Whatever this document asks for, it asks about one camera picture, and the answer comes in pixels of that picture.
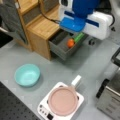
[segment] blue robot part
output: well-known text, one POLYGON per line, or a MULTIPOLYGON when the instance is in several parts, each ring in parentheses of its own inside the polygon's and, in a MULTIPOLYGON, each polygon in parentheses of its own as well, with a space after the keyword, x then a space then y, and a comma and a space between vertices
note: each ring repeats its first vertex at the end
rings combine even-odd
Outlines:
POLYGON ((94 9, 99 5, 99 2, 100 0, 73 0, 72 11, 74 15, 69 12, 67 14, 73 17, 73 19, 64 17, 60 22, 60 26, 74 32, 82 31, 86 25, 87 16, 93 13, 94 9))

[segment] cable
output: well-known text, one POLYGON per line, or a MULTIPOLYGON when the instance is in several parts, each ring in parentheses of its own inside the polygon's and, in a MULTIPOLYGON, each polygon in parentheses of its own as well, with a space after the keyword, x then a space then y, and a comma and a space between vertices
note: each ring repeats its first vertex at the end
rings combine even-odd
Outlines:
POLYGON ((59 23, 60 23, 59 20, 50 19, 50 18, 48 18, 47 16, 45 16, 45 15, 43 14, 42 10, 41 10, 41 6, 40 6, 40 12, 41 12, 41 15, 42 15, 44 18, 46 18, 46 19, 48 19, 48 20, 50 20, 50 21, 52 21, 52 22, 54 22, 54 23, 56 23, 56 24, 59 24, 59 23))

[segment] wooden drawer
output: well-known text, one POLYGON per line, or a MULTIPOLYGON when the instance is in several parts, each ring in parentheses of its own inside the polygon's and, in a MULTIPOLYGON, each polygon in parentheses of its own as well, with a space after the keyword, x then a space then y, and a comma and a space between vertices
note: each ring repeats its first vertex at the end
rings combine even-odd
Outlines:
POLYGON ((67 41, 69 38, 72 38, 72 36, 70 36, 67 32, 60 30, 49 40, 50 50, 61 59, 66 60, 80 47, 86 37, 87 35, 84 35, 84 37, 79 40, 74 47, 68 48, 67 41))

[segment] bowl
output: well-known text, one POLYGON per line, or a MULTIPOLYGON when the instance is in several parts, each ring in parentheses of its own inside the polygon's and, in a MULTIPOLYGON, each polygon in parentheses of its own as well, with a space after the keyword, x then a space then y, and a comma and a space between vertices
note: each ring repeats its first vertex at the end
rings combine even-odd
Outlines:
POLYGON ((15 72, 15 81, 24 87, 30 87, 37 83, 40 77, 40 69, 34 64, 25 64, 15 72))

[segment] table surface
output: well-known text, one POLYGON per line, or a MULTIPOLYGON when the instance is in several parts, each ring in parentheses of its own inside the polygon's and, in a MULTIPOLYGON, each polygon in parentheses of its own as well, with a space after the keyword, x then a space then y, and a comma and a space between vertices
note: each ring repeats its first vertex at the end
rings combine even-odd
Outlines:
POLYGON ((118 69, 110 61, 118 47, 109 40, 97 40, 94 46, 84 43, 66 61, 58 57, 48 61, 12 41, 0 49, 0 80, 41 118, 37 113, 39 102, 56 83, 61 81, 70 85, 79 74, 82 76, 82 81, 77 91, 84 96, 85 101, 75 114, 76 120, 111 120, 97 109, 96 93, 102 81, 105 78, 111 78, 118 69), (41 70, 41 76, 36 85, 25 88, 15 82, 14 73, 18 67, 28 63, 36 64, 41 70))

